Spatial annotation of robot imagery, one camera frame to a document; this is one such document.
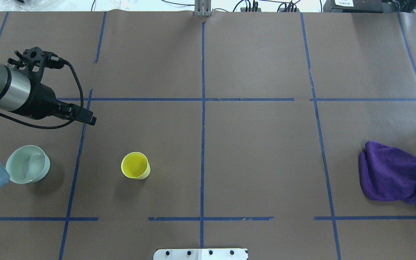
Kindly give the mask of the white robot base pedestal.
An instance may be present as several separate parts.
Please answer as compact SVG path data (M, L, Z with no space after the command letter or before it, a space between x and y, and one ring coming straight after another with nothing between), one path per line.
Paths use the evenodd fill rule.
M160 249L154 260L248 260L248 250L243 248L186 248Z

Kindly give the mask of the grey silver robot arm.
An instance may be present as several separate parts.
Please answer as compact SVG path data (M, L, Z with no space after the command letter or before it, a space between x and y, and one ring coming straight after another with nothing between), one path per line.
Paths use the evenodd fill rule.
M53 52L27 49L24 53L15 51L18 60L8 59L0 63L0 110L19 116L41 120L54 116L65 123L57 126L39 126L26 123L0 112L0 117L34 129L55 130L77 121L95 125L97 118L84 106L84 94L73 65ZM42 84L44 70L62 69L68 66L79 90L80 104L65 103L57 99L53 89Z

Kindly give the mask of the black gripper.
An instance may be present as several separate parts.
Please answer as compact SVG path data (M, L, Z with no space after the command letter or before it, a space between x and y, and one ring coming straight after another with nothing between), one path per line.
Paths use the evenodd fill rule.
M30 94L20 107L20 115L33 120L41 120L48 116L59 116L87 125L96 125L97 118L90 110L79 105L68 104L56 99L53 90L41 83L31 84Z

